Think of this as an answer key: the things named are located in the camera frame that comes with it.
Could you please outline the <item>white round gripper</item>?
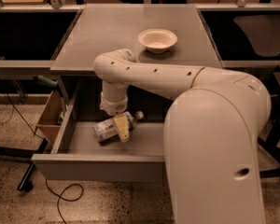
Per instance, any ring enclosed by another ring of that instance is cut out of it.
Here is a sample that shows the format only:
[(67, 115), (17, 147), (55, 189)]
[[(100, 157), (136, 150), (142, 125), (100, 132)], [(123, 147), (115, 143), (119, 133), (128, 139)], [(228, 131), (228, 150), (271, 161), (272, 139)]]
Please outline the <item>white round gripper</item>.
[(127, 109), (128, 98), (125, 97), (120, 101), (109, 101), (103, 94), (101, 94), (100, 109), (106, 112), (109, 116), (115, 116), (113, 118), (118, 136), (121, 142), (127, 142), (129, 140), (129, 121), (123, 113)]

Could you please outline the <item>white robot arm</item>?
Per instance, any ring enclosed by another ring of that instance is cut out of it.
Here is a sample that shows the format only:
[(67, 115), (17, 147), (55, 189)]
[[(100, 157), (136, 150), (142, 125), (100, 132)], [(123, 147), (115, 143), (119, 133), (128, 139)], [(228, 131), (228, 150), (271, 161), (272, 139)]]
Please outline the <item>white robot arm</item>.
[(257, 140), (271, 113), (270, 95), (248, 73), (139, 63), (128, 49), (93, 62), (109, 115), (135, 86), (172, 100), (163, 151), (175, 224), (266, 224)]

